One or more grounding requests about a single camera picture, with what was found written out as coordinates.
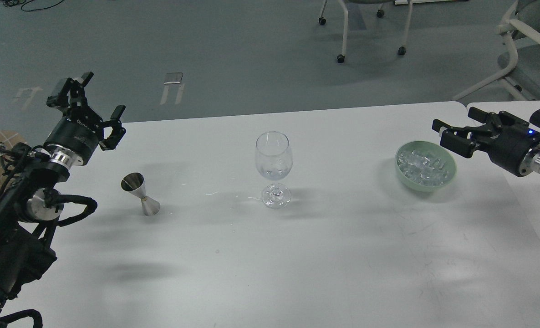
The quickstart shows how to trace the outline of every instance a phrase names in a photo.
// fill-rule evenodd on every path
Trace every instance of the green bowl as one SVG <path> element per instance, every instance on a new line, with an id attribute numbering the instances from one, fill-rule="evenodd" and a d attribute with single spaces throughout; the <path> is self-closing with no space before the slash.
<path id="1" fill-rule="evenodd" d="M 444 163 L 441 169 L 447 172 L 446 179 L 443 181 L 442 184 L 439 185 L 426 185 L 426 183 L 431 183 L 429 180 L 428 182 L 422 181 L 422 183 L 418 183 L 414 180 L 409 179 L 399 168 L 399 156 L 403 151 L 417 151 L 424 155 L 434 155 L 435 158 L 438 158 Z M 454 176 L 456 175 L 456 162 L 448 151 L 435 143 L 429 143 L 428 141 L 412 141 L 411 143 L 406 143 L 405 145 L 399 147 L 399 149 L 395 153 L 395 172 L 397 173 L 399 180 L 403 182 L 404 185 L 407 185 L 407 187 L 410 187 L 411 189 L 414 189 L 416 191 L 432 192 L 437 191 L 438 189 L 448 185 L 454 180 Z"/>

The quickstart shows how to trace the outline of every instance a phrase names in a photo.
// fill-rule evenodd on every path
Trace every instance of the wine glass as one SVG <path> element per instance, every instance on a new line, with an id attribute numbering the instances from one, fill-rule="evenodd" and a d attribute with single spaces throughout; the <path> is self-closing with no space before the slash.
<path id="1" fill-rule="evenodd" d="M 272 181 L 287 176 L 292 168 L 292 151 L 288 138 L 278 131 L 266 132 L 256 140 L 256 168 Z M 262 191 L 262 202 L 270 208 L 282 208 L 290 202 L 290 190 L 272 183 Z"/>

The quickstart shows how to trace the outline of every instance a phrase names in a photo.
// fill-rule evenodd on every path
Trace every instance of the table surface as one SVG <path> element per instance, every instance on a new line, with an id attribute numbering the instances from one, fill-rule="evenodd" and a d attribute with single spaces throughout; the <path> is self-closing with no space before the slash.
<path id="1" fill-rule="evenodd" d="M 524 104 L 476 105 L 526 119 L 540 106 Z M 127 123 L 115 151 L 57 185 L 99 208 L 58 229 L 58 260 L 3 314 L 35 308 L 58 328 L 540 327 L 540 176 L 483 153 L 454 155 L 436 193 L 395 176 L 402 144 L 438 143 L 432 120 L 466 114 L 435 102 Z M 270 182 L 254 166 L 270 130 L 294 157 L 280 210 L 259 200 Z M 131 172 L 157 215 L 120 189 Z"/>

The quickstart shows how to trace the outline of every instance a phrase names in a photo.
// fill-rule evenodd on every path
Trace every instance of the metal jigger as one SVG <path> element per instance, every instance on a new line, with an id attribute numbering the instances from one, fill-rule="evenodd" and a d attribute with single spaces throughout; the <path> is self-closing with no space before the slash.
<path id="1" fill-rule="evenodd" d="M 120 187 L 122 190 L 128 191 L 141 199 L 143 213 L 145 215 L 154 215 L 159 212 L 159 202 L 147 196 L 147 191 L 145 190 L 145 177 L 143 177 L 142 174 L 128 174 L 120 181 Z"/>

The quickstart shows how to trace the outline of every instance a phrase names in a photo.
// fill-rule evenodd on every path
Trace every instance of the office chair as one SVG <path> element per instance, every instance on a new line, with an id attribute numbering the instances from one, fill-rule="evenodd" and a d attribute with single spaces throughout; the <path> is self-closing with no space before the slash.
<path id="1" fill-rule="evenodd" d="M 499 56 L 499 72 L 476 83 L 453 97 L 459 100 L 468 94 L 499 81 L 516 100 L 527 100 L 525 90 L 540 100 L 540 0 L 517 0 L 505 12 L 496 33 L 503 37 L 507 52 Z M 528 37 L 538 44 L 517 48 L 515 40 Z"/>
<path id="2" fill-rule="evenodd" d="M 345 56 L 347 54 L 347 33 L 349 32 L 349 11 L 347 10 L 347 4 L 349 2 L 353 4 L 363 4 L 363 5 L 380 4 L 377 10 L 377 16 L 381 18 L 385 15 L 385 12 L 383 10 L 383 6 L 385 2 L 393 2 L 393 0 L 338 0 L 338 1 L 339 1 L 339 4 L 341 4 L 341 7 L 343 8 L 343 13 L 345 15 L 345 21 L 343 23 L 343 50 L 341 51 L 341 54 L 337 56 L 337 62 L 339 64 L 342 64 L 345 62 Z M 326 18 L 322 16 L 325 13 L 326 2 L 327 0 L 323 2 L 321 14 L 318 18 L 318 23 L 320 25 L 326 24 Z M 399 50 L 397 51 L 397 54 L 399 54 L 400 56 L 403 56 L 406 54 L 406 44 L 408 42 L 408 30 L 410 27 L 410 21 L 412 20 L 412 8 L 413 8 L 412 0 L 408 0 L 408 5 L 409 5 L 408 18 L 406 20 L 406 27 L 403 33 L 402 46 L 400 46 Z"/>

